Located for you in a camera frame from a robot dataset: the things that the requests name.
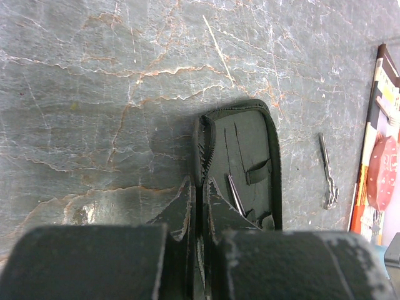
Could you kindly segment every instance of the gray stone table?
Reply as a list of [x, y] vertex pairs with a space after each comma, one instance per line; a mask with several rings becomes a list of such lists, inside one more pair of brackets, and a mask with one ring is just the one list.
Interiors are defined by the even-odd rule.
[[[141, 224], [189, 172], [194, 116], [271, 108], [285, 229], [344, 229], [395, 0], [2, 0], [0, 264], [42, 224]], [[326, 188], [322, 131], [340, 188]]]

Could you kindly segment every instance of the open black case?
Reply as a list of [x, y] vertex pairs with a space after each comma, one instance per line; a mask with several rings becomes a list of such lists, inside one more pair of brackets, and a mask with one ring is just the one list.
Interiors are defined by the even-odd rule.
[[268, 107], [251, 99], [210, 111], [195, 122], [193, 141], [197, 201], [207, 202], [204, 182], [213, 178], [235, 208], [230, 174], [247, 220], [282, 230], [281, 155]]

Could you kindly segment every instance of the zipper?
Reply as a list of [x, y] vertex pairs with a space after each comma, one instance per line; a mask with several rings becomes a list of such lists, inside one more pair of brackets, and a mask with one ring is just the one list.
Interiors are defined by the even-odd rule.
[[[262, 103], [262, 104], [258, 104], [258, 105], [251, 105], [251, 106], [245, 106], [245, 107], [224, 107], [224, 108], [220, 108], [220, 109], [215, 109], [213, 111], [210, 111], [209, 113], [207, 113], [206, 115], [204, 115], [202, 118], [210, 125], [211, 128], [211, 138], [210, 138], [210, 146], [209, 146], [209, 151], [207, 154], [207, 158], [205, 160], [204, 163], [204, 172], [202, 174], [202, 179], [201, 179], [201, 185], [203, 186], [204, 181], [206, 179], [207, 173], [211, 167], [211, 163], [213, 162], [213, 158], [214, 158], [214, 152], [215, 152], [215, 145], [216, 145], [216, 129], [215, 129], [215, 120], [217, 119], [213, 119], [212, 117], [210, 117], [210, 115], [220, 112], [220, 111], [245, 111], [245, 110], [258, 110], [262, 113], [262, 115], [266, 118], [266, 120], [268, 122], [266, 122], [267, 125], [267, 129], [269, 129], [270, 127], [273, 128], [273, 132], [269, 132], [269, 139], [271, 138], [271, 133], [273, 135], [273, 137], [271, 138], [272, 142], [276, 142], [276, 147], [277, 147], [277, 155], [278, 155], [278, 169], [279, 169], [279, 183], [278, 183], [278, 191], [279, 191], [279, 198], [282, 199], [282, 161], [281, 161], [281, 148], [279, 146], [279, 139], [278, 139], [278, 132], [276, 131], [276, 126], [274, 123], [274, 120], [271, 117], [271, 114], [269, 112], [268, 107]], [[276, 207], [278, 210], [282, 210], [282, 204], [280, 204], [280, 207]]]

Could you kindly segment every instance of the metal tool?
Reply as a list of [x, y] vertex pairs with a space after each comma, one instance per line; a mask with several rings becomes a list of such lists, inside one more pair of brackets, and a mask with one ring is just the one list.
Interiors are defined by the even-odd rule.
[[335, 208], [338, 203], [339, 189], [335, 186], [335, 182], [331, 175], [331, 165], [329, 164], [328, 150], [326, 149], [324, 135], [320, 132], [318, 138], [321, 145], [322, 160], [324, 161], [325, 176], [329, 188], [329, 192], [326, 193], [324, 209], [331, 209]]
[[227, 178], [228, 178], [228, 180], [229, 180], [229, 185], [230, 185], [230, 187], [231, 187], [233, 199], [235, 200], [236, 209], [237, 209], [237, 211], [239, 212], [239, 214], [240, 214], [242, 217], [245, 218], [245, 217], [246, 217], [246, 213], [244, 212], [244, 208], [243, 208], [242, 202], [240, 201], [240, 197], [239, 197], [239, 194], [238, 194], [238, 190], [236, 189], [235, 184], [233, 183], [232, 176], [231, 176], [230, 174], [228, 174], [228, 175], [227, 175]]

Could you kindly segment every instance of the silver scissors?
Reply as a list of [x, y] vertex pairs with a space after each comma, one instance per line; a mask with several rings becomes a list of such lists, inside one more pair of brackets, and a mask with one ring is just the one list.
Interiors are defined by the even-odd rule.
[[326, 149], [326, 143], [324, 135], [320, 132], [318, 134], [319, 143], [321, 145], [322, 160], [324, 161], [325, 176], [328, 183], [329, 192], [326, 193], [326, 199], [324, 203], [324, 209], [335, 208], [338, 204], [339, 189], [335, 186], [331, 175], [331, 165], [329, 163], [328, 150]]
[[230, 185], [230, 187], [231, 187], [233, 199], [235, 200], [236, 209], [237, 209], [237, 211], [239, 212], [239, 214], [240, 214], [242, 217], [245, 218], [245, 217], [246, 217], [246, 213], [244, 212], [244, 208], [243, 208], [242, 202], [240, 201], [240, 197], [239, 197], [239, 194], [238, 194], [238, 190], [236, 189], [235, 184], [233, 183], [232, 176], [231, 176], [230, 174], [228, 174], [228, 175], [227, 175], [227, 178], [228, 178], [228, 180], [229, 180], [229, 185]]

